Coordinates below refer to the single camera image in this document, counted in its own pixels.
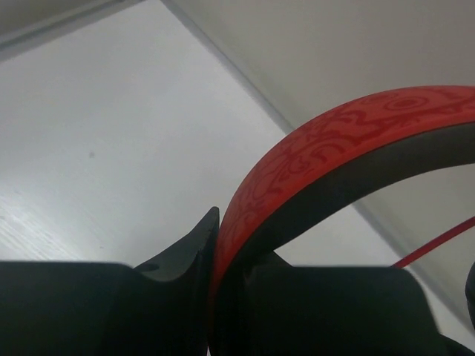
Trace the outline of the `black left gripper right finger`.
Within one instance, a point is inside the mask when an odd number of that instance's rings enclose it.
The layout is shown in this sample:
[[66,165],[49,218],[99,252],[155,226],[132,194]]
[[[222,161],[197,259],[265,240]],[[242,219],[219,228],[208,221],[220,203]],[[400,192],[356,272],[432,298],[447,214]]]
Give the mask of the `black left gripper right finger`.
[[469,355],[443,335],[413,275],[392,267],[230,268],[214,303],[213,355]]

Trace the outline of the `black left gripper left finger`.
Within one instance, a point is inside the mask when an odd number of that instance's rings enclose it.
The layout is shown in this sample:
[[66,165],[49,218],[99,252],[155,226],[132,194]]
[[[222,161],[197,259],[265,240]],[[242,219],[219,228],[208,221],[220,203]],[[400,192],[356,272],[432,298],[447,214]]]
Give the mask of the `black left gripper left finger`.
[[1,263],[3,355],[205,355],[220,213],[130,267]]

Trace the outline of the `red black headphones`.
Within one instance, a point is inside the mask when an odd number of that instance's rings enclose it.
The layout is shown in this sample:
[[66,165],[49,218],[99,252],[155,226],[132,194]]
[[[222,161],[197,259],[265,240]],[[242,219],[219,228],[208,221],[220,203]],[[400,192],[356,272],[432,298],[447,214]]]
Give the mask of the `red black headphones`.
[[229,270],[381,188],[474,162],[474,88],[387,90],[317,116],[249,172],[224,215],[210,295]]

